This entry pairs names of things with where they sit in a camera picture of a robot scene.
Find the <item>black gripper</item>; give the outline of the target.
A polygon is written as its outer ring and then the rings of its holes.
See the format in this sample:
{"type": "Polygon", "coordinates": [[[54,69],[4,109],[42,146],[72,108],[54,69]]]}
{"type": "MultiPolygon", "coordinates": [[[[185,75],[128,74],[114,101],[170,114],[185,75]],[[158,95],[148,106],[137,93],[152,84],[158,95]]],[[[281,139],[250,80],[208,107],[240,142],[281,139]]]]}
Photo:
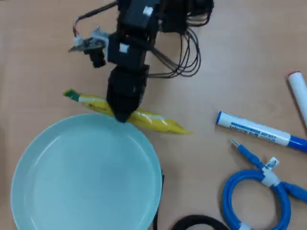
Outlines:
{"type": "Polygon", "coordinates": [[[142,102],[149,72],[145,64],[148,47],[147,41],[121,33],[109,37],[107,61],[115,67],[108,79],[106,100],[119,122],[126,122],[142,102]]]}

